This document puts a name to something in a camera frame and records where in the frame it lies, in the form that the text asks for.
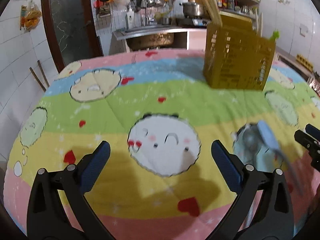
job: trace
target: metal screw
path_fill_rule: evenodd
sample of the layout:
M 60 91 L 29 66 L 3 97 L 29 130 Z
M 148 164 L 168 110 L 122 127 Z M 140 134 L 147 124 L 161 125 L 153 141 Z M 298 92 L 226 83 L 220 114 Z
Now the metal screw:
M 276 174 L 282 175 L 282 174 L 283 174 L 283 171 L 282 171 L 281 169 L 276 169 Z
M 76 168 L 76 166 L 74 164 L 70 164 L 70 165 L 68 165 L 67 170 L 73 171 L 75 168 Z
M 44 168 L 41 168 L 41 169 L 39 169 L 38 174 L 39 174 L 39 175 L 42 175 L 42 174 L 44 174 L 44 172 L 45 172 L 45 169 L 44 169 Z
M 254 167 L 253 167 L 251 164 L 246 165 L 245 168 L 246 168 L 248 171 L 253 171 L 253 170 L 254 170 Z

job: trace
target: plastic bag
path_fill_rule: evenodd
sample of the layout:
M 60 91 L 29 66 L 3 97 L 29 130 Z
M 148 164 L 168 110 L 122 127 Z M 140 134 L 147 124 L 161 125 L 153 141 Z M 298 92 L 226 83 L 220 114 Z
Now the plastic bag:
M 41 16 L 42 12 L 39 10 L 38 6 L 35 4 L 33 0 L 30 0 L 30 2 L 27 5 L 27 14 L 25 16 L 25 19 L 30 20 Z
M 40 18 L 32 18 L 32 19 L 26 19 L 24 22 L 24 26 L 27 29 L 27 31 L 35 28 L 40 21 Z

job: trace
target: green stripe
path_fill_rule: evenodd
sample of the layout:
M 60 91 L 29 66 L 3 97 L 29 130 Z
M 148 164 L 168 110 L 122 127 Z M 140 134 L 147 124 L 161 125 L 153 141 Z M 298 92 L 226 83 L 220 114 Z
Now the green stripe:
M 42 98 L 39 106 L 48 111 L 45 127 L 48 132 L 128 133 L 145 113 L 177 113 L 191 125 L 201 126 L 273 112 L 264 97 L 268 90 L 276 91 L 295 108 L 311 103 L 310 97 L 316 95 L 306 83 L 298 83 L 294 90 L 288 90 L 277 82 L 267 82 L 261 92 L 214 90 L 206 83 L 176 80 L 119 87 L 106 99 L 85 103 L 90 109 L 83 108 L 78 113 L 81 103 L 71 99 L 68 93 Z M 166 101 L 159 103 L 159 96 L 166 97 Z M 81 120 L 86 125 L 79 128 Z

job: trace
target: soap dispenser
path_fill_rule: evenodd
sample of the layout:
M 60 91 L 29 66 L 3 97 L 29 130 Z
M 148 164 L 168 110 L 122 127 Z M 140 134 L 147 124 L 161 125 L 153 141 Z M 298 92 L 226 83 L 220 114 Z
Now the soap dispenser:
M 127 23 L 127 29 L 132 29 L 135 27 L 134 11 L 132 11 L 131 7 L 129 7 L 127 11 L 126 23 Z

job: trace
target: door frame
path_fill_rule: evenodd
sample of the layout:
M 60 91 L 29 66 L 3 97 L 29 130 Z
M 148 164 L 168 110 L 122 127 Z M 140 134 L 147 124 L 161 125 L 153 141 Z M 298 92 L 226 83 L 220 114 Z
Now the door frame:
M 88 39 L 90 47 L 92 48 L 93 57 L 101 57 L 103 56 L 103 53 L 99 43 L 99 38 L 97 37 L 95 32 L 93 15 L 91 13 L 91 0 L 81 1 L 84 9 L 84 24 L 86 25 Z M 45 35 L 47 36 L 49 49 L 52 54 L 52 59 L 56 65 L 56 68 L 60 73 L 65 68 L 65 64 L 54 31 L 50 0 L 41 0 L 41 8 L 44 22 L 44 31 Z

